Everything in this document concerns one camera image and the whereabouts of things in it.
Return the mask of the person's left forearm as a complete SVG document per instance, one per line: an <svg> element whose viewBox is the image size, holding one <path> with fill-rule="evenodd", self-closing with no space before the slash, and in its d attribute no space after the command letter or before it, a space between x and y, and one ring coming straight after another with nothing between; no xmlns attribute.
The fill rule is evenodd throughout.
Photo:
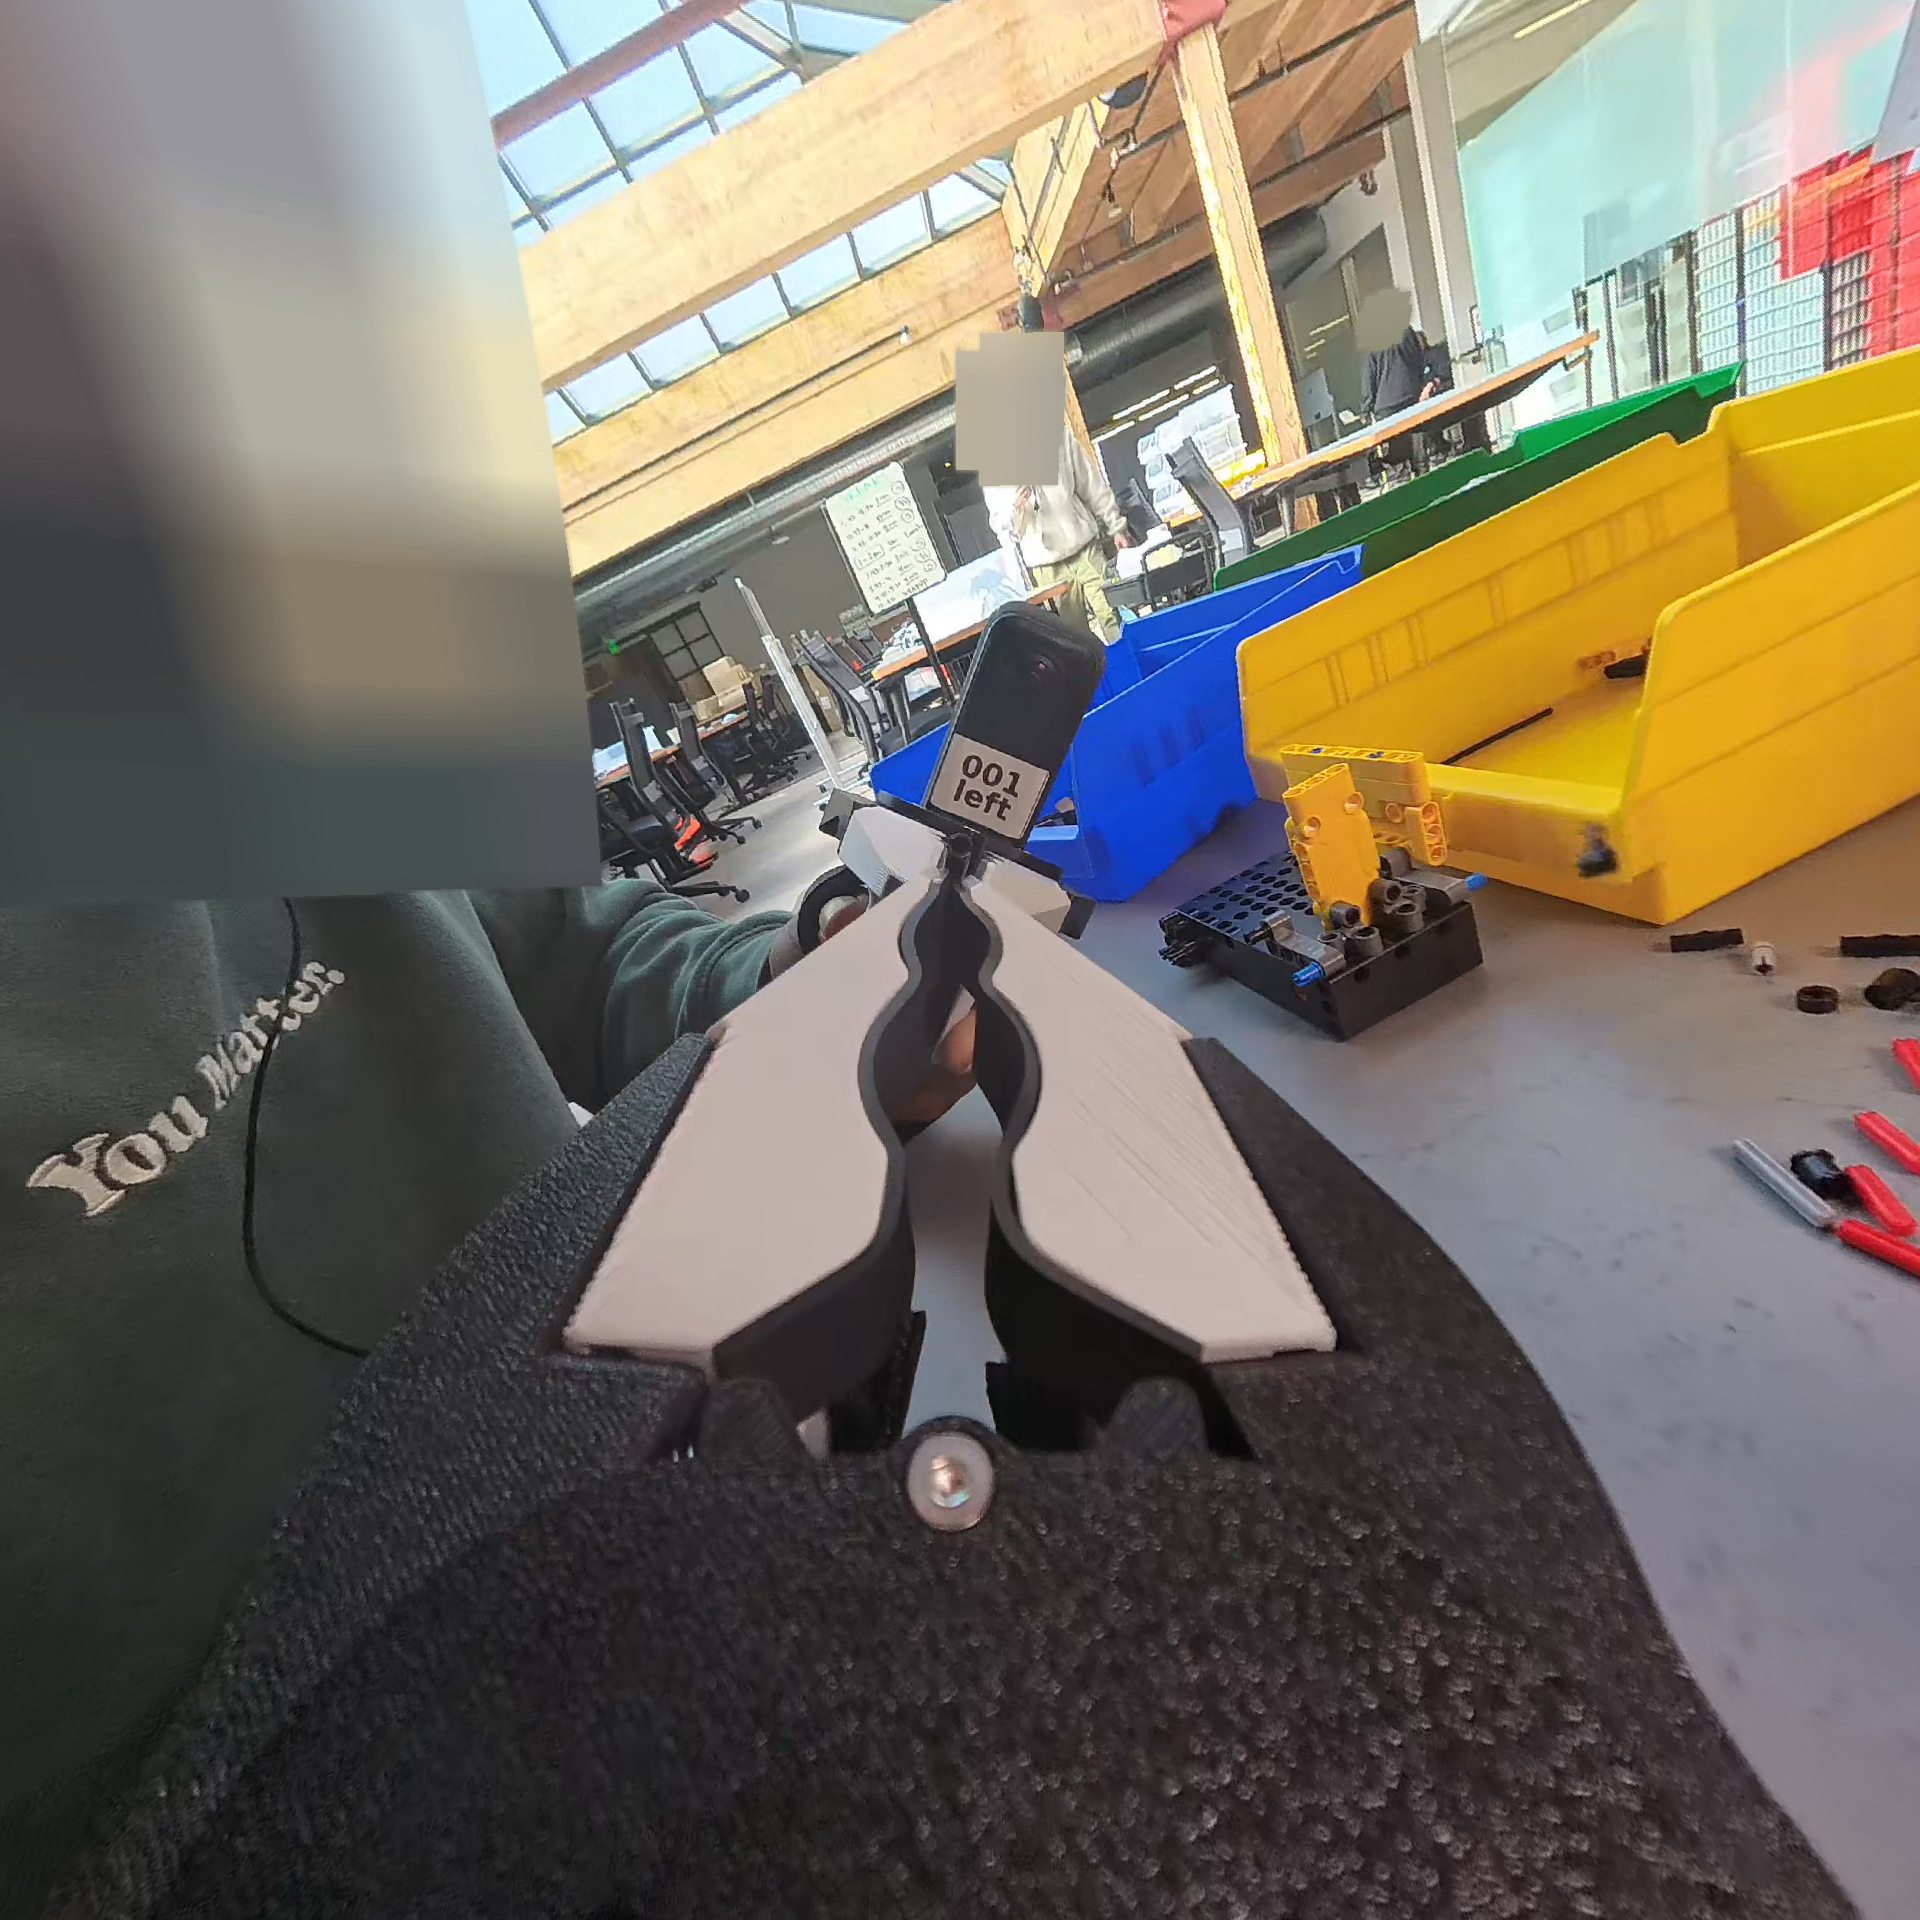
<svg viewBox="0 0 1920 1920"><path fill-rule="evenodd" d="M759 912L725 922L663 886L614 889L597 978L589 1076L575 1099L600 1109L687 1035L703 1035L800 957L797 918Z"/></svg>

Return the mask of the yellow plastic bin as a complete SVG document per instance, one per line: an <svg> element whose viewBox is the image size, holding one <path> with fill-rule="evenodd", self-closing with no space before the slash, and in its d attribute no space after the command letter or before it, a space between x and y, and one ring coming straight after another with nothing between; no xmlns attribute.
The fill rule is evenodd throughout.
<svg viewBox="0 0 1920 1920"><path fill-rule="evenodd" d="M1918 355L1723 402L1238 645L1283 800L1661 925L1915 798Z"/></svg>

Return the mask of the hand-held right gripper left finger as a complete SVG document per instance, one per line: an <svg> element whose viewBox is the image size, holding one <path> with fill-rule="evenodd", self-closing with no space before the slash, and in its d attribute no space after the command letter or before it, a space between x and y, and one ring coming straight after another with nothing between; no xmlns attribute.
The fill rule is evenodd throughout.
<svg viewBox="0 0 1920 1920"><path fill-rule="evenodd" d="M880 1038L921 982L917 878L711 1034L567 1321L573 1354L699 1377L869 1377L913 1286Z"/></svg>

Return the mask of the red and blue storage rack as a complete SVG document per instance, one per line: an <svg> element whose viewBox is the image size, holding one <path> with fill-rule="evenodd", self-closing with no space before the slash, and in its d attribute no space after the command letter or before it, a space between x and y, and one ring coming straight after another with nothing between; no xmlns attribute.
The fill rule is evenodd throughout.
<svg viewBox="0 0 1920 1920"><path fill-rule="evenodd" d="M1740 366L1769 393L1918 346L1915 153L1833 155L1572 293L1584 402Z"/></svg>

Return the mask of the green plastic bin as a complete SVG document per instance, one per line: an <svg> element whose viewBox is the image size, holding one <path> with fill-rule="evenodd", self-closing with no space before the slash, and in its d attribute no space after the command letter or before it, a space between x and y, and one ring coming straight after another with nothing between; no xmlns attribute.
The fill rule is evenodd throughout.
<svg viewBox="0 0 1920 1920"><path fill-rule="evenodd" d="M1740 393L1742 372L1743 364L1734 358L1709 372L1528 425L1503 450L1462 452L1358 508L1334 512L1313 529L1221 568L1213 593L1251 586L1345 548L1359 550L1358 577L1372 580L1638 444L1695 440L1711 413Z"/></svg>

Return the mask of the person's left hand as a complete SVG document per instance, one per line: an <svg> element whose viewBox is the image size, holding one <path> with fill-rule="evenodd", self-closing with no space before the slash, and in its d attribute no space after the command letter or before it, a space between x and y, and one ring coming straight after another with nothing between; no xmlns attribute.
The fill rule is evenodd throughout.
<svg viewBox="0 0 1920 1920"><path fill-rule="evenodd" d="M959 992L944 1030L911 1049L881 1105L902 1144L913 1141L976 1089L976 1002Z"/></svg>

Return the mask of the blue plastic bin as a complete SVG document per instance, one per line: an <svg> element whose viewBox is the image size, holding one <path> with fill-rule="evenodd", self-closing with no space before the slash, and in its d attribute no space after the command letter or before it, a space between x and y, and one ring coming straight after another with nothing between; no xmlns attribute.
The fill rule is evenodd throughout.
<svg viewBox="0 0 1920 1920"><path fill-rule="evenodd" d="M1243 733L1238 646L1353 587L1359 548L1120 627L1071 753L1027 849L1065 886L1121 904L1256 798Z"/></svg>

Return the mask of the long wooden work table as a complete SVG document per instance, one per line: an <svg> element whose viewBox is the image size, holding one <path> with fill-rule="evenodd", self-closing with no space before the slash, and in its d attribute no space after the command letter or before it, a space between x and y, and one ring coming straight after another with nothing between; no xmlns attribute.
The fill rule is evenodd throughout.
<svg viewBox="0 0 1920 1920"><path fill-rule="evenodd" d="M1303 497L1356 484L1377 449L1397 440L1441 433L1457 421L1485 417L1521 395L1547 372L1580 366L1592 352L1598 339L1596 330L1587 330L1545 352L1531 355L1512 369L1480 378L1464 388L1439 390L1344 440L1313 449L1299 461L1252 473L1235 498L1238 505L1264 498L1279 504L1283 523L1292 530L1294 505Z"/></svg>

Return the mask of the black and yellow lego model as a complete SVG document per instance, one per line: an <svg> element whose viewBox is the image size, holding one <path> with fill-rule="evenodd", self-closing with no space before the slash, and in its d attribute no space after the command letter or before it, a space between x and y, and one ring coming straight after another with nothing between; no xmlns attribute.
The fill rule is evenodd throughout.
<svg viewBox="0 0 1920 1920"><path fill-rule="evenodd" d="M1284 747L1284 846L1158 924L1160 957L1211 970L1332 1041L1480 964L1478 873L1451 869L1417 753Z"/></svg>

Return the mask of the pile of small lego pieces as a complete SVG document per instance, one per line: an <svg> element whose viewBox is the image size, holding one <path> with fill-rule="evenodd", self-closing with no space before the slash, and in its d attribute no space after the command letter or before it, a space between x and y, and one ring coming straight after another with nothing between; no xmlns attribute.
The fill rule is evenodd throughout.
<svg viewBox="0 0 1920 1920"><path fill-rule="evenodd" d="M1841 933L1830 955L1841 963L1877 963L1878 970L1854 987L1829 978L1792 982L1784 1003L1807 1019L1830 1019L1855 1003L1877 1014L1909 1019L1911 1029L1887 1043L1887 1056L1896 1076L1915 1090L1915 933ZM1798 1145L1779 1157L1748 1137L1731 1141L1726 1158L1812 1235L1915 1280L1915 1126L1899 1125L1884 1112L1855 1112L1849 1125L1865 1158L1847 1161L1824 1144Z"/></svg>

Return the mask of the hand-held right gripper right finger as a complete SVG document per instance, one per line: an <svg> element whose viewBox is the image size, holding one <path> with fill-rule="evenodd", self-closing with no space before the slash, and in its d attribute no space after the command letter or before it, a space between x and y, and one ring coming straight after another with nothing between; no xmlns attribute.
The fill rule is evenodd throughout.
<svg viewBox="0 0 1920 1920"><path fill-rule="evenodd" d="M1190 1052L1190 1034L984 884L976 1080L1022 1262L1204 1364L1337 1332Z"/></svg>

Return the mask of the person's green sweatshirt torso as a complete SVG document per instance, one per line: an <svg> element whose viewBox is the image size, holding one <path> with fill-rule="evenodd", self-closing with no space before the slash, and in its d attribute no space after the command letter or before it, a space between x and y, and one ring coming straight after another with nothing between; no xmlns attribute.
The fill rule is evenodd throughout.
<svg viewBox="0 0 1920 1920"><path fill-rule="evenodd" d="M592 1113L623 883L4 908L4 1916L110 1822L355 1362Z"/></svg>

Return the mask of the whiteboard with writing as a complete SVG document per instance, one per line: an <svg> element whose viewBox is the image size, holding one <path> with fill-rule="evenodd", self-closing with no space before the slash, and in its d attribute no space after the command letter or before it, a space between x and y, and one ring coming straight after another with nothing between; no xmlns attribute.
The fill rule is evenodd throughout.
<svg viewBox="0 0 1920 1920"><path fill-rule="evenodd" d="M900 610L945 578L949 563L900 461L827 494L823 512L870 614Z"/></svg>

